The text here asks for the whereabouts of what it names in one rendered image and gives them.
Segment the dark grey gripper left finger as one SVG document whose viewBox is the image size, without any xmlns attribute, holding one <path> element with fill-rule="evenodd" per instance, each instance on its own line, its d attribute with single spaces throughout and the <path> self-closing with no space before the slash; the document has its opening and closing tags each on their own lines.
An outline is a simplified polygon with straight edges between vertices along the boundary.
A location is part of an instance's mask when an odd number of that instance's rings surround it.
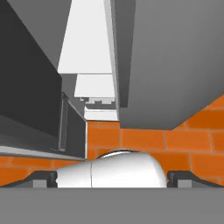
<svg viewBox="0 0 224 224">
<path fill-rule="evenodd" d="M 30 187 L 30 188 L 57 188 L 56 179 L 58 173 L 56 171 L 34 171 L 24 179 L 14 181 L 3 188 L 9 187 Z"/>
</svg>

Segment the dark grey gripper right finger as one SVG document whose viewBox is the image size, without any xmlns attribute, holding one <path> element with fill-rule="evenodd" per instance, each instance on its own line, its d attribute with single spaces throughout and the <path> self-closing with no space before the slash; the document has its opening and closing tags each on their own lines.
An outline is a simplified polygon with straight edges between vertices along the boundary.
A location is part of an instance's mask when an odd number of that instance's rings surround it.
<svg viewBox="0 0 224 224">
<path fill-rule="evenodd" d="M 170 188 L 222 188 L 222 185 L 201 179 L 191 171 L 168 171 L 167 178 Z"/>
</svg>

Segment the white rounded object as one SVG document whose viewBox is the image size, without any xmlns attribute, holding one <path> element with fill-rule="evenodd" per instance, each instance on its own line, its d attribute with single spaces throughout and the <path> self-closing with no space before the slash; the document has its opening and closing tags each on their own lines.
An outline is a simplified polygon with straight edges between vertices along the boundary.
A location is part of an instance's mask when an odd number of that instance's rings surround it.
<svg viewBox="0 0 224 224">
<path fill-rule="evenodd" d="M 114 151 L 56 172 L 58 188 L 166 188 L 160 163 L 147 153 L 132 150 Z"/>
</svg>

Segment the dark grey appliance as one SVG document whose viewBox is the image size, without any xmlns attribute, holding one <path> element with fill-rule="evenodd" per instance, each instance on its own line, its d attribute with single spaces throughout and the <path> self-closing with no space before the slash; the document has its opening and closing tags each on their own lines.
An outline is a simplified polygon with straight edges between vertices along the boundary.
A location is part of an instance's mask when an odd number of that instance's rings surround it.
<svg viewBox="0 0 224 224">
<path fill-rule="evenodd" d="M 60 150 L 63 93 L 57 70 L 10 3 L 0 0 L 0 154 L 85 159 L 87 123 L 68 96 L 66 150 Z"/>
</svg>

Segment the grey fridge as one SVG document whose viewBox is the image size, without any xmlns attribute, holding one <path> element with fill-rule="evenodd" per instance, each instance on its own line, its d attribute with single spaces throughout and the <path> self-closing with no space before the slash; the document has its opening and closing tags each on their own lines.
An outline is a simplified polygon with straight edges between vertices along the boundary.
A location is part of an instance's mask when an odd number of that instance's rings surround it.
<svg viewBox="0 0 224 224">
<path fill-rule="evenodd" d="M 172 130 L 224 95 L 224 0 L 103 0 L 124 129 Z"/>
</svg>

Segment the white cupboards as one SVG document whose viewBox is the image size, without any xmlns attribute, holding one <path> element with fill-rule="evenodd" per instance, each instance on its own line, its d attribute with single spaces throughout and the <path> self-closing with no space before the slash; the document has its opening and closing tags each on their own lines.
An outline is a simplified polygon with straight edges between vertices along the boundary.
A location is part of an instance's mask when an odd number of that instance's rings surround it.
<svg viewBox="0 0 224 224">
<path fill-rule="evenodd" d="M 109 0 L 72 0 L 58 72 L 85 119 L 119 120 Z"/>
</svg>

